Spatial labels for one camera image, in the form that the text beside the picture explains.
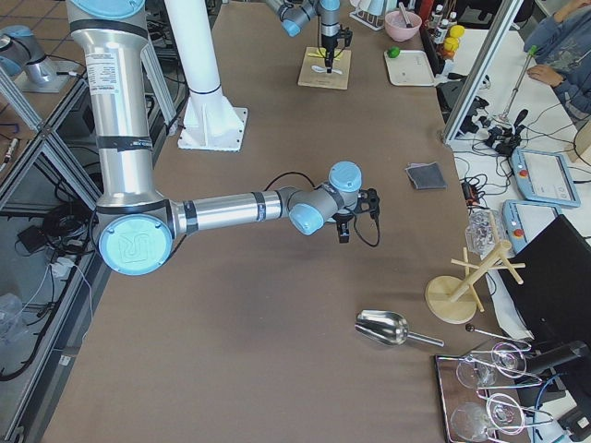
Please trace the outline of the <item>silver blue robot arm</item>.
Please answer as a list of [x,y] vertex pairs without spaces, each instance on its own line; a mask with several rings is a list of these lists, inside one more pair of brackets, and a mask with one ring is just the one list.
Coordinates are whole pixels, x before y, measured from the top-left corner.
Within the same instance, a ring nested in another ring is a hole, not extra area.
[[[239,150],[247,110],[223,94],[205,4],[169,1],[165,7],[189,92],[179,147]],[[71,35],[85,54],[103,176],[91,222],[112,270],[153,272],[185,236],[204,230],[286,218],[305,235],[332,222],[346,242],[360,214],[379,216],[377,192],[363,188],[359,167],[347,161],[334,164],[327,180],[308,191],[288,186],[182,202],[166,198],[153,182],[143,101],[142,55],[150,42],[144,3],[70,1],[66,9]]]
[[296,5],[293,1],[268,0],[265,4],[278,17],[283,29],[290,37],[298,35],[313,18],[319,19],[320,45],[324,50],[325,68],[330,74],[333,71],[338,42],[342,40],[344,48],[347,48],[353,37],[353,32],[341,24],[340,1],[302,1]]

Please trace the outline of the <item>person's hand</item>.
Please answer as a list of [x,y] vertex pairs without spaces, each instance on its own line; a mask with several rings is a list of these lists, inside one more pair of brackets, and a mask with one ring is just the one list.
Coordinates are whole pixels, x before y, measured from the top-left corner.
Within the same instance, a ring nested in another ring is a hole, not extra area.
[[536,81],[556,88],[564,81],[563,75],[555,71],[551,66],[536,65],[527,69],[527,75]]

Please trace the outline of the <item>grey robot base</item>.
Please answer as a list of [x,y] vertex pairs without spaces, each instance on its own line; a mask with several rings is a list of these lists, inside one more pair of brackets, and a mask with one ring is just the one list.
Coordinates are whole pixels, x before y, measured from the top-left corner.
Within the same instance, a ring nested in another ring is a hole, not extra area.
[[89,87],[77,71],[82,64],[51,58],[31,29],[23,25],[1,29],[1,67],[26,92],[58,93],[69,78],[81,78],[85,87]]

